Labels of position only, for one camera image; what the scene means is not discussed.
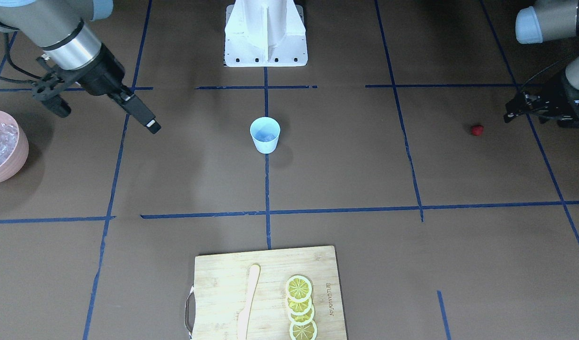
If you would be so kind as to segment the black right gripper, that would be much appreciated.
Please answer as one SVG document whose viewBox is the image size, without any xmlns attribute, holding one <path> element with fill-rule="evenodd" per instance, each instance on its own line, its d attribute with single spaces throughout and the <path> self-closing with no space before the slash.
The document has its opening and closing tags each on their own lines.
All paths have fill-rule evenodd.
<svg viewBox="0 0 579 340">
<path fill-rule="evenodd" d="M 156 134 L 161 129 L 155 114 L 123 84 L 125 68 L 106 45 L 101 45 L 96 58 L 81 71 L 85 73 L 77 82 L 87 93 L 95 96 L 111 95 L 111 99 L 119 107 L 152 134 Z"/>
</svg>

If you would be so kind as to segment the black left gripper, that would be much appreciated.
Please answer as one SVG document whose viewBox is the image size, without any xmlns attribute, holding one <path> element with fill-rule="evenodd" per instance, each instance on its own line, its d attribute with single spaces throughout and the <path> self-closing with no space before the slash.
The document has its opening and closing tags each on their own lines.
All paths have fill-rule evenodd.
<svg viewBox="0 0 579 340">
<path fill-rule="evenodd" d="M 557 124 L 561 128 L 579 129 L 579 90 L 572 86 L 565 76 L 559 76 L 557 82 L 558 106 L 563 116 L 570 119 L 560 120 Z"/>
</svg>

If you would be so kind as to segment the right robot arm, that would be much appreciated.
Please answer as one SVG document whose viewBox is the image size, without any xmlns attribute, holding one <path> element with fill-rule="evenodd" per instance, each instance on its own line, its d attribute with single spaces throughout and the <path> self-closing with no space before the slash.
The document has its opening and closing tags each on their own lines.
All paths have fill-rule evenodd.
<svg viewBox="0 0 579 340">
<path fill-rule="evenodd" d="M 61 93 L 73 84 L 106 95 L 152 134 L 155 114 L 123 84 L 125 68 L 89 26 L 110 16 L 110 0 L 0 0 L 0 32 L 24 33 L 43 52 L 45 75 L 30 75 L 32 96 L 61 118 L 71 114 Z"/>
</svg>

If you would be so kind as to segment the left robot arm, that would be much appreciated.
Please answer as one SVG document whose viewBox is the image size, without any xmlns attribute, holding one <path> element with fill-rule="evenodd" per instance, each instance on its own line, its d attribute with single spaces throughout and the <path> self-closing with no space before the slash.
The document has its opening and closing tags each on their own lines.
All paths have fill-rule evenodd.
<svg viewBox="0 0 579 340">
<path fill-rule="evenodd" d="M 579 36 L 579 0 L 537 0 L 518 13 L 514 29 L 521 44 Z M 505 123 L 529 114 L 542 124 L 555 121 L 562 128 L 579 128 L 579 56 L 544 83 L 539 93 L 520 90 L 505 108 Z"/>
</svg>

